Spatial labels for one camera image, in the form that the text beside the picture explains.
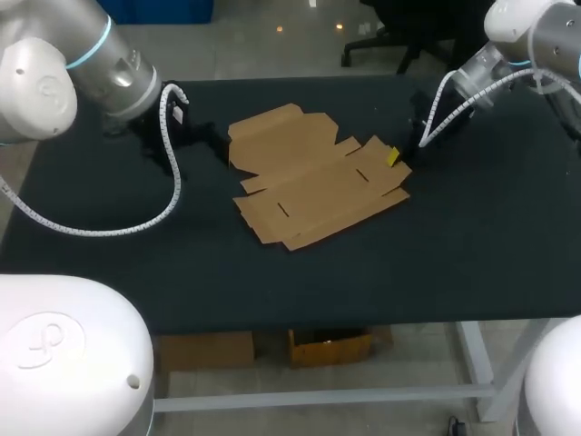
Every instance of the yellow tape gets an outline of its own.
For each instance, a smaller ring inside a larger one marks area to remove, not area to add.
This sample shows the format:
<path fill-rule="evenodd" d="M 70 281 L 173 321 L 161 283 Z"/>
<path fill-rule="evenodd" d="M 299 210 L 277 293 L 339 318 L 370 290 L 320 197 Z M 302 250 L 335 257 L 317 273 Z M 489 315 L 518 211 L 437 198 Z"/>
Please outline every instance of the yellow tape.
<path fill-rule="evenodd" d="M 396 161 L 399 157 L 399 150 L 397 148 L 392 148 L 391 152 L 389 152 L 388 159 L 386 160 L 386 164 L 389 166 L 395 165 Z"/>

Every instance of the white metal frame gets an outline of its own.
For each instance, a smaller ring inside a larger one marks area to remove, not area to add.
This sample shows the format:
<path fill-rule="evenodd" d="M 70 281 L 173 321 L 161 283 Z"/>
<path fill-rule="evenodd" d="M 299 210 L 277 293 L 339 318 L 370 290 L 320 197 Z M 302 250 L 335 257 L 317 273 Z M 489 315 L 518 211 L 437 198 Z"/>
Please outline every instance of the white metal frame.
<path fill-rule="evenodd" d="M 155 400 L 154 410 L 157 413 L 168 413 L 305 404 L 477 398 L 480 420 L 498 421 L 516 398 L 530 353 L 548 329 L 549 324 L 549 319 L 531 320 L 518 337 L 513 351 L 501 365 L 498 374 L 495 375 L 478 322 L 457 322 L 462 350 L 472 381 L 470 384 L 165 398 Z"/>

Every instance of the office chair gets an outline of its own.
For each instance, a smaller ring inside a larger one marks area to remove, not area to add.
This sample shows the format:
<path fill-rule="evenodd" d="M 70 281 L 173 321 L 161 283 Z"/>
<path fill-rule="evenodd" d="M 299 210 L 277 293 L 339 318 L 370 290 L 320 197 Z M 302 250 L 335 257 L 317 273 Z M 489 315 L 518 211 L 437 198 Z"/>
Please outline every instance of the office chair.
<path fill-rule="evenodd" d="M 484 17 L 492 0 L 363 0 L 385 25 L 373 38 L 345 45 L 341 66 L 351 66 L 350 52 L 372 47 L 406 46 L 397 74 L 405 74 L 422 51 L 430 53 L 448 69 L 463 65 L 487 41 Z M 455 39 L 449 52 L 440 41 Z"/>

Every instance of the blue container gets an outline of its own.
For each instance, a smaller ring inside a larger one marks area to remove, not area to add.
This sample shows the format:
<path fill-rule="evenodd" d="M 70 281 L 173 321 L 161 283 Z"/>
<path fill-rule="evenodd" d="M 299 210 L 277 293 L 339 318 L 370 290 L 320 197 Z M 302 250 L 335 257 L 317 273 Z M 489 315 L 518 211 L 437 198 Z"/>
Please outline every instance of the blue container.
<path fill-rule="evenodd" d="M 213 0 L 99 0 L 118 25 L 191 25 L 212 20 Z"/>

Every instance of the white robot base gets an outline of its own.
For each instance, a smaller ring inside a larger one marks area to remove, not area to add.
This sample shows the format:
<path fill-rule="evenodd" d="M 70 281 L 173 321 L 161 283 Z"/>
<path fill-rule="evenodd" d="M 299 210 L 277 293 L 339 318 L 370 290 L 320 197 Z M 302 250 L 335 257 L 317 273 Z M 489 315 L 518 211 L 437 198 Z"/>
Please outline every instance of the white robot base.
<path fill-rule="evenodd" d="M 0 283 L 0 434 L 147 435 L 153 347 L 135 308 L 85 279 Z"/>

